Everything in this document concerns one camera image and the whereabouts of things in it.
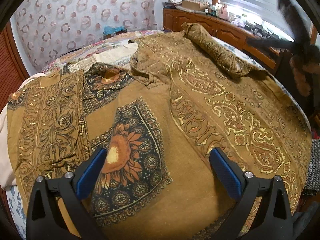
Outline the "right hand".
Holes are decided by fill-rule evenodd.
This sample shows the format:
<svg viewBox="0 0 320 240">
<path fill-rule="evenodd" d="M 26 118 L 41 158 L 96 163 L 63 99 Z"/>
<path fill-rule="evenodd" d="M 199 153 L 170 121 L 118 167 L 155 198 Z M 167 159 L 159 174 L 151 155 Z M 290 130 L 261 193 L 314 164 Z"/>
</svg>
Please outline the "right hand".
<svg viewBox="0 0 320 240">
<path fill-rule="evenodd" d="M 309 96 L 311 86 L 307 81 L 307 74 L 319 75 L 319 63 L 316 63 L 315 61 L 304 63 L 300 56 L 293 55 L 290 60 L 290 67 L 292 69 L 299 94 L 304 97 Z"/>
</svg>

